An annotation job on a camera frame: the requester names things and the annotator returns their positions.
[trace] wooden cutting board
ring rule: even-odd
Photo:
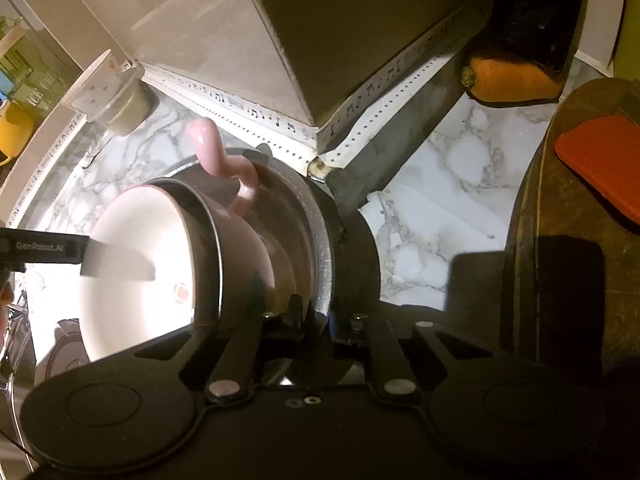
[[[631,86],[597,79],[559,105],[508,234],[501,346],[580,378],[640,357],[640,226],[569,170],[554,142],[583,121],[615,113]]]

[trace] curled pink handle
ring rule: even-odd
[[[255,199],[260,182],[255,166],[242,155],[227,155],[216,123],[199,118],[187,126],[187,134],[196,148],[196,156],[204,171],[220,178],[235,177],[240,189],[227,208],[243,216]]]

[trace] orange vegetable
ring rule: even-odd
[[[554,99],[566,75],[546,72],[513,54],[487,50],[473,54],[462,69],[462,84],[487,103],[519,103]]]

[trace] marble countertop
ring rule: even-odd
[[[565,93],[595,71],[574,62]],[[184,130],[196,115],[156,92],[151,117],[127,137],[86,124],[40,187],[22,227],[90,234],[127,188],[167,174],[194,150]],[[497,343],[502,250],[521,180],[555,104],[487,108],[462,96],[385,189],[360,211],[380,257],[382,300],[444,310],[459,330]],[[242,146],[222,132],[227,146]],[[31,265],[34,350],[42,359],[61,319],[78,317],[79,266]]]

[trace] red cloth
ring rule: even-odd
[[[562,134],[556,155],[625,216],[640,224],[640,126],[599,117]]]

